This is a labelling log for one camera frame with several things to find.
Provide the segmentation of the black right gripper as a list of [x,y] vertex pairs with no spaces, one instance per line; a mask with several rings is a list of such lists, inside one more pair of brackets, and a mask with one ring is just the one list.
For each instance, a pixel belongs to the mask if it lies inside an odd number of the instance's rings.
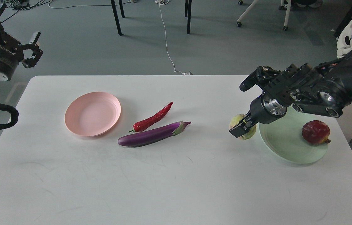
[[248,133],[250,128],[253,127],[247,128],[247,122],[249,124],[270,124],[284,117],[286,113],[287,107],[282,106],[268,94],[261,94],[251,102],[250,112],[245,114],[237,125],[229,129],[229,132],[237,138]]

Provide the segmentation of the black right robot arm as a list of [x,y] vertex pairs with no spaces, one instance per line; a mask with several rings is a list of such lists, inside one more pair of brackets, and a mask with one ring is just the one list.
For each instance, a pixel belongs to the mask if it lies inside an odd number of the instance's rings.
[[250,104],[248,113],[230,128],[240,137],[256,124],[270,124],[293,107],[300,113],[339,118],[352,102],[352,50],[342,58],[312,67],[294,64],[285,70],[257,67],[241,84],[247,91],[257,85],[262,94]]

